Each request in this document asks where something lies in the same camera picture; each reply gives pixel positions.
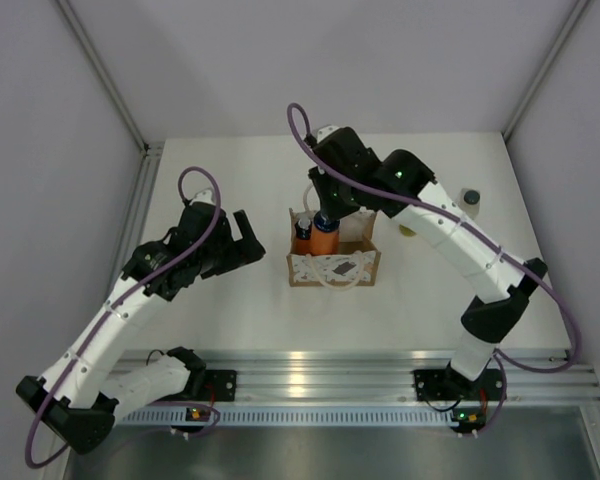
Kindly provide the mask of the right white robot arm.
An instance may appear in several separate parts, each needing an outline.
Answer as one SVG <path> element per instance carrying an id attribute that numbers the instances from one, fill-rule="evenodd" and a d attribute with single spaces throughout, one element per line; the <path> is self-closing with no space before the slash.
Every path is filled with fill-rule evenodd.
<path id="1" fill-rule="evenodd" d="M 379 159 L 350 127 L 327 126 L 303 142 L 321 162 L 309 171 L 320 201 L 319 226 L 331 228 L 360 209 L 381 212 L 425 240 L 473 287 L 475 296 L 461 316 L 460 344 L 441 380 L 455 396 L 470 396 L 525 313 L 546 264 L 539 258 L 506 262 L 502 249 L 415 154 L 397 149 Z"/>

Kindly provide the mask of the light blue pump bottle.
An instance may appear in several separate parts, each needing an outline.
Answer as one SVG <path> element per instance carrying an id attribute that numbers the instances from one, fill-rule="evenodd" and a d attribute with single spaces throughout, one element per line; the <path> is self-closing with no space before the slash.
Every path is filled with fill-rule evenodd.
<path id="1" fill-rule="evenodd" d="M 309 252 L 313 256 L 336 254 L 339 246 L 340 221 L 331 220 L 321 211 L 313 217 Z"/>

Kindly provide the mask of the yellow bottle red cap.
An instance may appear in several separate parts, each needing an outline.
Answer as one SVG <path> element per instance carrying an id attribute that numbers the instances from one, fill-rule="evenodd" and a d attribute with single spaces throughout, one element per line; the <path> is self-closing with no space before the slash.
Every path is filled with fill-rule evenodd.
<path id="1" fill-rule="evenodd" d="M 408 228 L 406 226 L 403 226 L 403 225 L 399 226 L 399 231 L 400 231 L 400 233 L 402 235 L 404 235 L 406 237 L 414 237 L 414 236 L 416 236 L 416 233 L 413 230 L 411 230 L 410 228 Z"/>

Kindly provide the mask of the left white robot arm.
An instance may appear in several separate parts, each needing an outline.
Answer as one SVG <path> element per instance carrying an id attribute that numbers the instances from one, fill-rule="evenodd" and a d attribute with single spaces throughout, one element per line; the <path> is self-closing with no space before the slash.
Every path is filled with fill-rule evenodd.
<path id="1" fill-rule="evenodd" d="M 227 218 L 209 189 L 185 201 L 177 225 L 133 251 L 101 309 L 61 358 L 17 385 L 37 420 L 75 453 L 93 451 L 122 419 L 154 402 L 202 398 L 206 364 L 185 347 L 121 377 L 110 373 L 181 290 L 264 257 L 246 212 L 233 216 Z"/>

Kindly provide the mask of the clear bottle grey cap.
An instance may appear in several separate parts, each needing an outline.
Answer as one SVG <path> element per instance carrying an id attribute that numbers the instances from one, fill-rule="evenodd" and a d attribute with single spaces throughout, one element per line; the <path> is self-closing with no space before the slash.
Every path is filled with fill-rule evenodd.
<path id="1" fill-rule="evenodd" d="M 459 195 L 458 205 L 466 215 L 475 220 L 480 211 L 481 194 L 478 190 L 463 188 Z"/>

